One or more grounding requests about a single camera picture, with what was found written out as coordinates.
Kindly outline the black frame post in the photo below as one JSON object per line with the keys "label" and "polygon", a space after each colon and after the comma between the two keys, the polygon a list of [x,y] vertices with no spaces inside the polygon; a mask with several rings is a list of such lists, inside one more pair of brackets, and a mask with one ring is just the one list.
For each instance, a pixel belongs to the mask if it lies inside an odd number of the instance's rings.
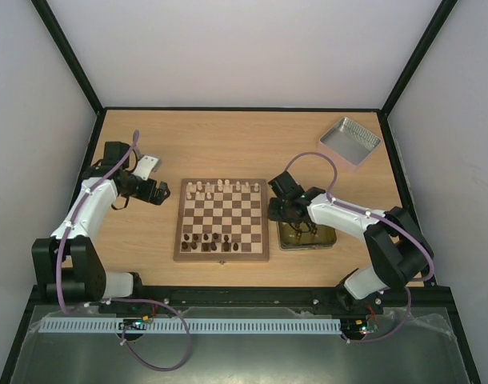
{"label": "black frame post", "polygon": [[440,1],[436,11],[434,12],[431,20],[429,21],[427,27],[422,33],[422,36],[418,40],[416,47],[411,53],[397,81],[395,82],[392,91],[389,93],[385,103],[381,108],[381,111],[385,116],[391,114],[391,112],[395,108],[398,100],[402,96],[404,90],[407,88],[410,80],[419,68],[426,53],[431,48],[434,40],[438,36],[440,30],[445,25],[446,20],[450,16],[452,10],[455,8],[457,3],[458,0]]}
{"label": "black frame post", "polygon": [[65,32],[63,31],[59,21],[57,20],[50,4],[46,0],[31,0],[32,5],[42,20],[43,25],[47,29],[49,35],[53,39],[65,63],[74,76],[77,84],[83,92],[86,100],[90,104],[92,110],[96,115],[101,115],[103,112],[103,105],[97,96],[82,64],[78,60],[74,49],[72,48]]}

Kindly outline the black frame post left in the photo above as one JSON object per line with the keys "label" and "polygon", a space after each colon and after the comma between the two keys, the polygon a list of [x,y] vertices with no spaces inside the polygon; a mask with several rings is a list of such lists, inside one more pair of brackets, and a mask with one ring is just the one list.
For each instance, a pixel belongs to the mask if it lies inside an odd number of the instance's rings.
{"label": "black frame post left", "polygon": [[53,39],[65,63],[74,76],[77,84],[83,92],[86,100],[90,104],[92,110],[96,115],[101,115],[103,112],[103,105],[97,96],[82,64],[78,60],[74,49],[72,48],[65,32],[63,31],[59,21],[57,20],[50,4],[46,0],[31,0],[32,5],[42,20],[43,25],[47,29],[49,35]]}

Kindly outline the gold tin box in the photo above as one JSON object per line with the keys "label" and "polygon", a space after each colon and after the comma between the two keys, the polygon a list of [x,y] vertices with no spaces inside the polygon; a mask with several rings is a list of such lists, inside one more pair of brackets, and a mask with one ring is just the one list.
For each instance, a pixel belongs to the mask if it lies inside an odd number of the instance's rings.
{"label": "gold tin box", "polygon": [[328,226],[305,222],[299,224],[279,222],[277,229],[281,250],[327,249],[337,241],[335,229]]}

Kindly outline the black frame post right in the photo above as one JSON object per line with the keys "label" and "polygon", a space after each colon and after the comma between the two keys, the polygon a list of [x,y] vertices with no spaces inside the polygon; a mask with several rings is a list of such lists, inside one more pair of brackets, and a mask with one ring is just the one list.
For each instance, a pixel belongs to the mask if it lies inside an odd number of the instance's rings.
{"label": "black frame post right", "polygon": [[455,8],[457,3],[458,0],[440,1],[436,11],[434,12],[431,20],[429,21],[427,27],[422,33],[422,36],[418,40],[416,47],[411,53],[397,81],[395,82],[392,91],[389,93],[385,103],[381,108],[381,111],[385,116],[391,114],[391,112],[395,108],[398,100],[402,96],[404,90],[407,88],[410,80],[419,68],[426,53],[431,48],[434,40],[438,36],[440,30],[445,25],[446,20],[450,16],[452,10]]}

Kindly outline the wooden chess board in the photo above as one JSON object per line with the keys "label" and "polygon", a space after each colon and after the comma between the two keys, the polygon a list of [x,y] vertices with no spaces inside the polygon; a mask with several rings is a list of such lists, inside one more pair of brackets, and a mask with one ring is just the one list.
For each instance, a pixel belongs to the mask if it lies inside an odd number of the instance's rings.
{"label": "wooden chess board", "polygon": [[[267,183],[260,178],[224,178],[230,180],[231,193],[218,192],[216,178],[184,178],[182,180],[176,235],[174,240],[174,256],[176,262],[267,262],[270,259],[269,224],[267,218]],[[195,199],[196,183],[203,184],[203,197]],[[239,181],[242,191],[236,192],[235,185]],[[187,183],[192,182],[195,192],[191,200],[186,198]],[[212,199],[206,199],[206,184],[212,185]],[[250,192],[244,193],[245,183],[250,184]],[[260,193],[254,192],[254,184],[259,183]],[[202,237],[220,234],[217,251],[211,249],[202,252]],[[184,234],[199,236],[198,248],[181,250]],[[230,250],[222,250],[223,237],[230,238]],[[233,244],[239,243],[239,251],[233,251]]]}

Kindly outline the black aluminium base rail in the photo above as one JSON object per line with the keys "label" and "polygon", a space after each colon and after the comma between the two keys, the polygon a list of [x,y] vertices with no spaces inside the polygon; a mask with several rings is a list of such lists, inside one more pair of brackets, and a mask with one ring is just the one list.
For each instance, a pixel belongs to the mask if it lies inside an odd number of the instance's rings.
{"label": "black aluminium base rail", "polygon": [[[457,313],[449,287],[411,287],[411,308],[445,308],[448,314]],[[256,288],[256,287],[199,287],[199,286],[144,286],[138,290],[139,298],[154,299],[176,310],[201,308],[287,308],[294,312],[308,311],[333,318],[357,318],[382,314],[385,308],[406,307],[407,293],[387,291],[368,298],[344,304],[341,292],[333,287],[308,288]],[[101,314],[150,313],[151,304],[120,303],[94,304],[91,310]]]}

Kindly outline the silver tin lid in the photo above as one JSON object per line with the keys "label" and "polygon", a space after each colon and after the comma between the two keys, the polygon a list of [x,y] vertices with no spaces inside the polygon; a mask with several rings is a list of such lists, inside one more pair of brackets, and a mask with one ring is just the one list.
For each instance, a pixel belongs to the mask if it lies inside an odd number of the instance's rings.
{"label": "silver tin lid", "polygon": [[380,147],[379,136],[344,117],[318,140],[318,151],[328,156],[340,170],[354,172]]}

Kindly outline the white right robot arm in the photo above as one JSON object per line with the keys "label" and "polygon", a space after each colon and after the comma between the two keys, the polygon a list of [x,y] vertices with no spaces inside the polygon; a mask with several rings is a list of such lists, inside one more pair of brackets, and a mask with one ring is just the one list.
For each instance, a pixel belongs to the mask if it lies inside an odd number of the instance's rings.
{"label": "white right robot arm", "polygon": [[304,190],[288,171],[268,184],[274,193],[269,220],[285,223],[296,232],[328,226],[365,243],[370,264],[352,271],[335,287],[342,311],[352,314],[374,293],[400,290],[434,276],[434,253],[403,208],[373,210],[336,198],[328,190]]}

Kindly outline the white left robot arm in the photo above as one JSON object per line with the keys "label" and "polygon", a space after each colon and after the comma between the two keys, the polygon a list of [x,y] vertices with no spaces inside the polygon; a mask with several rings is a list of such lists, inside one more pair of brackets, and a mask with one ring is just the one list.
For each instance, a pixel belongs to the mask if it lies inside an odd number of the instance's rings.
{"label": "white left robot arm", "polygon": [[106,142],[102,158],[82,173],[79,194],[66,218],[31,247],[42,299],[57,300],[64,314],[72,314],[84,304],[133,294],[137,274],[105,270],[94,243],[118,198],[156,206],[168,199],[168,185],[151,177],[159,163],[158,157],[141,154],[135,142]]}

